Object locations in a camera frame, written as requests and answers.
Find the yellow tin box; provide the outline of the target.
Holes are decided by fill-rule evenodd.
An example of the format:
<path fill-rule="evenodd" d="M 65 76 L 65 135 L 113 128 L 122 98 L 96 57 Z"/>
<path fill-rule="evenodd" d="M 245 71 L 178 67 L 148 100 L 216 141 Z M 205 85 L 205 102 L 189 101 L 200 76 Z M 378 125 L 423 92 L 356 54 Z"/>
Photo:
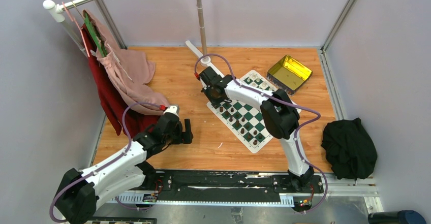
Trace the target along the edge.
<path fill-rule="evenodd" d="M 289 55 L 285 55 L 268 71 L 267 79 L 288 95 L 294 95 L 312 76 L 313 71 Z"/>

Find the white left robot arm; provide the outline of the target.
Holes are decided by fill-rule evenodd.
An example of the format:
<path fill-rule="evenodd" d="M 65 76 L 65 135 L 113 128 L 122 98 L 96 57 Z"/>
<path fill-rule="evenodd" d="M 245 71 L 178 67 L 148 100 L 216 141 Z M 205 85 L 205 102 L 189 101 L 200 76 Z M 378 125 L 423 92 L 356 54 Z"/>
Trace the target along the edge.
<path fill-rule="evenodd" d="M 50 206 L 57 223 L 85 223 L 106 202 L 133 188 L 158 191 L 161 181 L 147 160 L 170 145 L 190 144 L 190 119 L 180 121 L 178 112 L 166 110 L 155 124 L 138 133 L 117 153 L 83 169 L 64 175 Z"/>

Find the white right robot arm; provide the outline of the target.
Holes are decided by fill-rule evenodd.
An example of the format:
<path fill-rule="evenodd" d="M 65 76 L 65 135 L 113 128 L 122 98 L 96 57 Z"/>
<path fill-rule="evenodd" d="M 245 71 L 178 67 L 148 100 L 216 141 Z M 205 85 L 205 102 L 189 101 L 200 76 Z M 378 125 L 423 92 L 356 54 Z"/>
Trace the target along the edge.
<path fill-rule="evenodd" d="M 231 75 L 223 75 L 212 67 L 195 72 L 202 92 L 213 104 L 237 100 L 259 110 L 266 130 L 279 139 L 288 161 L 290 185 L 296 192 L 309 188 L 314 176 L 299 137 L 298 105 L 281 89 L 268 91 L 250 86 Z"/>

